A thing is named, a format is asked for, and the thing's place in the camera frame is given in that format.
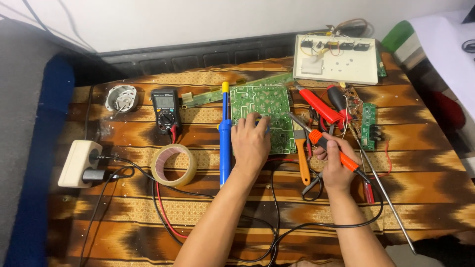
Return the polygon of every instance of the white wall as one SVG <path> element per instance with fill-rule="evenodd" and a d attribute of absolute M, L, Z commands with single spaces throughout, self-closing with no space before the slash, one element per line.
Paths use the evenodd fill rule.
<path fill-rule="evenodd" d="M 383 39 L 404 19 L 472 7 L 474 0 L 29 0 L 61 37 L 109 52 L 318 29 L 365 18 Z M 39 26 L 22 0 L 0 14 Z"/>

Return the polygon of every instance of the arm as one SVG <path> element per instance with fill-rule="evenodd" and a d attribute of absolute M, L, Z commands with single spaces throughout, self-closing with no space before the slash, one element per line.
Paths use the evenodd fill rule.
<path fill-rule="evenodd" d="M 320 160 L 328 157 L 328 163 L 323 169 L 323 182 L 328 193 L 333 221 L 341 225 L 364 223 L 367 220 L 350 195 L 350 183 L 354 173 L 342 166 L 339 147 L 357 163 L 361 164 L 361 160 L 347 141 L 326 133 L 323 135 L 328 140 L 327 152 L 317 148 L 314 154 Z M 336 233 L 346 267 L 395 266 L 369 225 L 337 229 Z"/>
<path fill-rule="evenodd" d="M 239 216 L 270 151 L 269 117 L 250 113 L 231 129 L 236 164 L 226 183 L 201 216 L 180 249 L 174 267 L 224 266 L 231 250 Z"/>

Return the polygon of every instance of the green object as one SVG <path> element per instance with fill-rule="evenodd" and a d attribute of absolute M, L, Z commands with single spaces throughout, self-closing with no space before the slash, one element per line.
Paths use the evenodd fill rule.
<path fill-rule="evenodd" d="M 374 141 L 370 140 L 370 128 L 376 123 L 376 105 L 363 103 L 361 119 L 361 147 L 374 151 Z"/>
<path fill-rule="evenodd" d="M 285 84 L 290 81 L 293 81 L 292 78 L 292 73 L 284 73 L 284 74 L 279 74 L 276 76 L 272 76 L 269 78 L 264 78 L 264 79 L 259 79 L 255 81 L 251 81 L 248 83 L 245 83 L 243 85 L 239 86 L 263 86 L 263 85 L 279 85 L 279 84 Z M 236 86 L 230 86 L 229 90 L 232 91 L 233 88 Z M 206 103 L 211 103 L 215 101 L 219 101 L 223 99 L 223 92 L 221 88 L 216 91 L 208 92 L 208 93 L 203 93 L 199 95 L 194 95 L 191 98 L 184 98 L 181 103 L 182 109 L 187 109 L 191 107 L 196 107 L 200 105 L 204 105 Z"/>
<path fill-rule="evenodd" d="M 384 69 L 384 64 L 383 64 L 383 61 L 381 59 L 381 54 L 378 51 L 378 49 L 376 49 L 376 62 L 378 64 L 378 77 L 386 77 L 388 74 L 386 73 L 386 70 Z"/>
<path fill-rule="evenodd" d="M 398 50 L 413 33 L 414 28 L 409 21 L 403 20 L 392 28 L 383 41 L 381 41 L 381 45 L 387 52 L 394 54 L 394 52 L 396 52 L 396 50 Z"/>
<path fill-rule="evenodd" d="M 296 153 L 287 87 L 235 86 L 231 89 L 231 119 L 235 125 L 251 112 L 270 117 L 270 154 Z"/>

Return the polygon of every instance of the white power socket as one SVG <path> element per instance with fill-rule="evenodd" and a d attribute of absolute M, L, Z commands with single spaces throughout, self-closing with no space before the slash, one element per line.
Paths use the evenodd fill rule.
<path fill-rule="evenodd" d="M 89 159 L 89 155 L 102 153 L 102 146 L 93 141 L 75 140 L 69 149 L 58 185 L 62 187 L 87 188 L 91 183 L 83 183 L 84 170 L 97 169 L 99 160 Z"/>

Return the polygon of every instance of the hand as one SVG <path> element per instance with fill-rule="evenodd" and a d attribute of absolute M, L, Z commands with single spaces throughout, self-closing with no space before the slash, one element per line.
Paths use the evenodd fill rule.
<path fill-rule="evenodd" d="M 231 128 L 231 143 L 236 158 L 234 169 L 248 174 L 254 179 L 253 182 L 270 152 L 270 132 L 266 133 L 270 118 L 262 117 L 256 126 L 256 119 L 260 117 L 257 112 L 249 113 L 247 118 L 240 118 L 237 125 Z"/>
<path fill-rule="evenodd" d="M 356 156 L 348 141 L 333 137 L 328 133 L 323 133 L 323 137 L 328 140 L 327 151 L 322 147 L 316 148 L 313 152 L 319 160 L 328 159 L 328 163 L 323 168 L 323 182 L 327 192 L 333 191 L 350 193 L 350 184 L 355 174 L 340 161 L 340 150 L 349 158 L 361 165 L 361 160 Z"/>

